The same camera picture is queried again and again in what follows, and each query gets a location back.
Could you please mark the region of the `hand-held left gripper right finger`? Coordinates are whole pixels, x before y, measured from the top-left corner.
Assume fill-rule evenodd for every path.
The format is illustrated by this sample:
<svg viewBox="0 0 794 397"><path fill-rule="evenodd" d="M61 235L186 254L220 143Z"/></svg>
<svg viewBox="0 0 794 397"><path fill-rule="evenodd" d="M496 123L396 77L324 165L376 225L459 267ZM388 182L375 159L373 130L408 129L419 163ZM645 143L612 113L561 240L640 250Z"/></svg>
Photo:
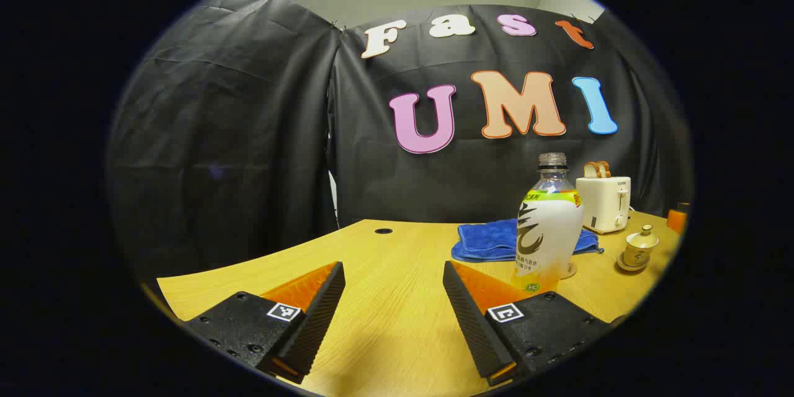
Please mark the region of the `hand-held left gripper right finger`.
<svg viewBox="0 0 794 397"><path fill-rule="evenodd" d="M613 329L559 293L530 297L461 262L445 262L442 283L476 369L491 386L545 373Z"/></svg>

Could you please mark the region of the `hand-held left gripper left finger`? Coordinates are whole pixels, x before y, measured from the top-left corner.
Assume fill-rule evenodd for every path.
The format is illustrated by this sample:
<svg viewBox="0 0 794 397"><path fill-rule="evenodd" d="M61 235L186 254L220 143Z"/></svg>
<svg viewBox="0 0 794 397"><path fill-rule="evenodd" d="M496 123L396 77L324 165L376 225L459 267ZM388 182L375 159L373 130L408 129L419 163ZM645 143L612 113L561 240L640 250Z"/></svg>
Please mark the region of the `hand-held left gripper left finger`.
<svg viewBox="0 0 794 397"><path fill-rule="evenodd" d="M235 292L184 324L222 354L299 385L345 286L342 262L330 262L260 295Z"/></svg>

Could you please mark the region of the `beige teacup lid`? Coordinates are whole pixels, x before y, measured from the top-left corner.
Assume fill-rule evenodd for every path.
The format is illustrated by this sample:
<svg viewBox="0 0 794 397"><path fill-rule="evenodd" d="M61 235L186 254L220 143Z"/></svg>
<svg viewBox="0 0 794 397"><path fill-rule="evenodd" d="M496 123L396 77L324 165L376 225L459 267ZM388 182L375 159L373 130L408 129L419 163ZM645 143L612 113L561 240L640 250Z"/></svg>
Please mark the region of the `beige teacup lid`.
<svg viewBox="0 0 794 397"><path fill-rule="evenodd" d="M655 248L658 245L659 238L653 233L653 226L646 224L641 227L639 232L627 236L625 241L627 246L643 250Z"/></svg>

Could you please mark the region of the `white orange water bottle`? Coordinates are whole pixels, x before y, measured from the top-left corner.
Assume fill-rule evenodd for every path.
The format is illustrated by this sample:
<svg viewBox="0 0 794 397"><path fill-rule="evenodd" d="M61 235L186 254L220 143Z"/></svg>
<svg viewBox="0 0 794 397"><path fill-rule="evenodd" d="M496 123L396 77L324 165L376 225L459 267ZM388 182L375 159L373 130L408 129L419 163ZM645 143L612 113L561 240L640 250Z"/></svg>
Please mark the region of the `white orange water bottle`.
<svg viewBox="0 0 794 397"><path fill-rule="evenodd" d="M527 295L558 286L583 228L583 203L562 152L538 157L539 179L520 202L511 284Z"/></svg>

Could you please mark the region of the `white toaster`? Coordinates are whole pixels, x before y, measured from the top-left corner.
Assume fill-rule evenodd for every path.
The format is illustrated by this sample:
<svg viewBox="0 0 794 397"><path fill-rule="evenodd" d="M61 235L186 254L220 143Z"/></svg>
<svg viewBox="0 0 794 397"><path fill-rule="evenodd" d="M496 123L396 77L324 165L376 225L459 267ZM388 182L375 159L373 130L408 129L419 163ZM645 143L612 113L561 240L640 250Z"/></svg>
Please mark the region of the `white toaster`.
<svg viewBox="0 0 794 397"><path fill-rule="evenodd" d="M583 226L605 234L624 230L630 214L631 178L576 179L583 207Z"/></svg>

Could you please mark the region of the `blue towel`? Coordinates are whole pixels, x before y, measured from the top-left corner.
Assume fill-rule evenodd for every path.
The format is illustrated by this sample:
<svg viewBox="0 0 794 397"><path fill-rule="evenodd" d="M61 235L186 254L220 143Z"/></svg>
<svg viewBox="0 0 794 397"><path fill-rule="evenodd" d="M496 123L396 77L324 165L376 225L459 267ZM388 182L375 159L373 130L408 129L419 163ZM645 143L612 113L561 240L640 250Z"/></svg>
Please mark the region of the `blue towel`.
<svg viewBox="0 0 794 397"><path fill-rule="evenodd" d="M459 241L453 245L451 256L462 262L505 262L514 261L518 248L521 248L521 235L518 233L517 219L491 221L482 224L464 224L457 227ZM545 234L544 227L529 232L530 242ZM605 251L599 246L597 234L581 230L572 251L564 262L570 261L578 254Z"/></svg>

